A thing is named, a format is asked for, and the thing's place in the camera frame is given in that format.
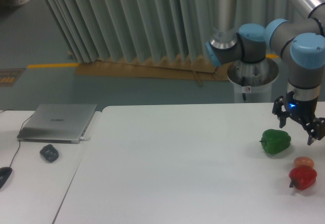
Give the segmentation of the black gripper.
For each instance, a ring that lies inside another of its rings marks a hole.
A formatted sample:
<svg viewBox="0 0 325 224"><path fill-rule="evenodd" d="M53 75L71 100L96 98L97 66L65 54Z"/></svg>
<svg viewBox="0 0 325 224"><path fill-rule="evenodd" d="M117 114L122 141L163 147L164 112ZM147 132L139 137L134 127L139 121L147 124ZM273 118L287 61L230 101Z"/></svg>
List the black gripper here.
<svg viewBox="0 0 325 224"><path fill-rule="evenodd" d="M277 116L280 128L286 125L288 114L292 120L300 123L308 133L307 145L310 146L314 141L324 138L324 117L315 117L317 101L318 97L309 101L294 99L294 92L290 91L285 100L280 96L274 101L272 114Z"/></svg>

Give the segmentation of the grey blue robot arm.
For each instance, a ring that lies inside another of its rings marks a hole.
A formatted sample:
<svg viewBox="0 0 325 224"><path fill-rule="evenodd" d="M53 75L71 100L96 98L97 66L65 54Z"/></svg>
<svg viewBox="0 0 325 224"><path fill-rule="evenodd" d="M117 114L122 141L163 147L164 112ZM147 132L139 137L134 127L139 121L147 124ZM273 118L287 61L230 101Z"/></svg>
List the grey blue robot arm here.
<svg viewBox="0 0 325 224"><path fill-rule="evenodd" d="M269 76L266 48L287 64L286 95L275 100L273 114L280 127L288 118L308 133L308 145L324 137L324 118L315 116L324 72L324 0L289 0L303 21L276 19L266 27L245 24L234 30L237 0L214 0L219 10L206 50L214 66L240 60Z"/></svg>

